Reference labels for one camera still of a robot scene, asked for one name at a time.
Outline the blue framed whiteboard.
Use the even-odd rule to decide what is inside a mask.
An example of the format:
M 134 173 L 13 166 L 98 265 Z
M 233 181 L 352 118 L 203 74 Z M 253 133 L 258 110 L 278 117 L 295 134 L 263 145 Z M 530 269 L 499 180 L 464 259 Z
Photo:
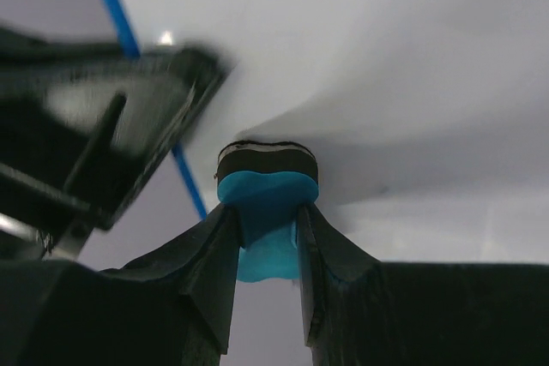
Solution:
M 185 145 L 296 141 L 320 206 L 373 255 L 548 260 L 548 0 L 114 0 L 129 50 L 193 41 L 231 74 Z

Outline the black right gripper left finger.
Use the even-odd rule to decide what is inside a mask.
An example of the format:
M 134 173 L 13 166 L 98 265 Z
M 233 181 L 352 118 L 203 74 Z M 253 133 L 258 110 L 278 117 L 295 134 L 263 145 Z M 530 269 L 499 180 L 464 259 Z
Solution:
M 205 220 L 119 269 L 1 265 L 4 365 L 216 365 L 226 354 L 238 215 Z

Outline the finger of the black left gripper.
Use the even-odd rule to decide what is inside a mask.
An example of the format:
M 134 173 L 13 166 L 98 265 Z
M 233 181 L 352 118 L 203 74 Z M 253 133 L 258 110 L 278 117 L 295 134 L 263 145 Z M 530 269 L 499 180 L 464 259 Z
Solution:
M 3 27 L 2 253 L 75 255 L 110 230 L 228 74 L 202 43 L 128 57 Z

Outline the blue whiteboard eraser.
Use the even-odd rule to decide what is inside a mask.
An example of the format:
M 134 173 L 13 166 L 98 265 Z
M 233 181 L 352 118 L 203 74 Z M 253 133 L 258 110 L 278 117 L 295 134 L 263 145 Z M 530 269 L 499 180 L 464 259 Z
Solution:
M 292 141 L 235 141 L 220 151 L 216 179 L 220 203 L 238 212 L 237 279 L 297 279 L 297 212 L 319 195 L 312 151 Z

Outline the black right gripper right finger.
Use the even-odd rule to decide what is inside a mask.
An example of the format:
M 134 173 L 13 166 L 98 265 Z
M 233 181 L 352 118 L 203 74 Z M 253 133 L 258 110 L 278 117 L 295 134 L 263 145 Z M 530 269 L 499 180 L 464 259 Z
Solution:
M 380 261 L 313 205 L 297 213 L 316 365 L 545 365 L 548 268 Z

